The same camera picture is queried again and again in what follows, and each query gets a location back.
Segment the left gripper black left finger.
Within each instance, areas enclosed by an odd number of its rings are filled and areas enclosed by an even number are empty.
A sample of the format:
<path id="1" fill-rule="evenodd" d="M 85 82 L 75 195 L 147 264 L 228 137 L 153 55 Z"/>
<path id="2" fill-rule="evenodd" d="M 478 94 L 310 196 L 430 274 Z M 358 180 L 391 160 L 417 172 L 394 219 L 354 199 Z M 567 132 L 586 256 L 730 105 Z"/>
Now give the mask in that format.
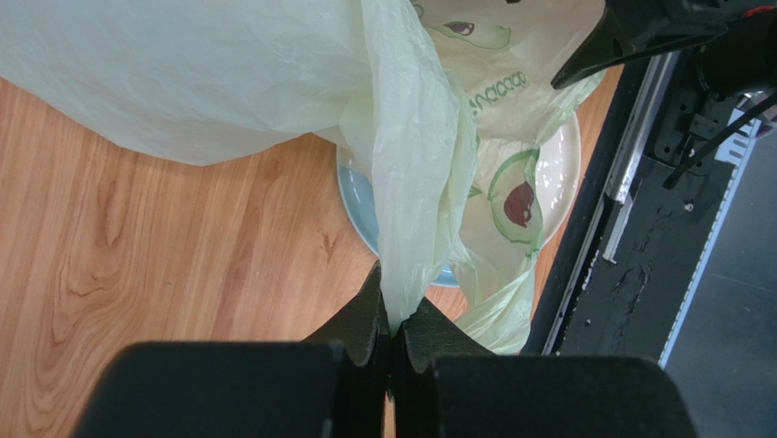
<path id="1" fill-rule="evenodd" d="M 76 437 L 379 437 L 389 328 L 373 266 L 300 341 L 146 341 L 100 375 Z"/>

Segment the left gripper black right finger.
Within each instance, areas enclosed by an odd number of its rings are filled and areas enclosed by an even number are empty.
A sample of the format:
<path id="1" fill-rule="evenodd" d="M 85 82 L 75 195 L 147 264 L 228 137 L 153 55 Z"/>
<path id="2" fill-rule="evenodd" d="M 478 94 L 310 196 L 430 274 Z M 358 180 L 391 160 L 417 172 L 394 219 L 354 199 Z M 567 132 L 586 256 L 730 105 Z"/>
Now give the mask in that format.
<path id="1" fill-rule="evenodd" d="M 392 341 L 400 437 L 694 437 L 649 360 L 496 355 L 428 300 Z"/>

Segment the avocado print plastic bag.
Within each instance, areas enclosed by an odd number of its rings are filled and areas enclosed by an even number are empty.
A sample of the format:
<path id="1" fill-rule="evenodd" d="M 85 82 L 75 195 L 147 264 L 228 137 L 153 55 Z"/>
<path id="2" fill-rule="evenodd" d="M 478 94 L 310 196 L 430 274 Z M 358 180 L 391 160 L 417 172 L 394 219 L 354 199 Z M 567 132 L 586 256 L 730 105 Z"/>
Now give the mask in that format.
<path id="1" fill-rule="evenodd" d="M 121 147 L 209 165 L 313 132 L 370 179 L 389 324 L 449 267 L 458 327 L 530 333 L 551 81 L 601 1 L 4 1 L 1 75 Z"/>

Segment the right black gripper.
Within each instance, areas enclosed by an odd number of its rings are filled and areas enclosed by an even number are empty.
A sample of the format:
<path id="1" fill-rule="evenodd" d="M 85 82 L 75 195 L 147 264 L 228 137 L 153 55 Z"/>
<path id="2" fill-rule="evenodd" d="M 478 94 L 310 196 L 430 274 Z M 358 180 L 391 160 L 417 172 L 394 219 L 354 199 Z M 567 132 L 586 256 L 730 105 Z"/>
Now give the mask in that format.
<path id="1" fill-rule="evenodd" d="M 595 28 L 551 80 L 564 89 L 632 60 L 681 54 L 668 94 L 730 98 L 776 87 L 774 1 L 607 1 Z"/>

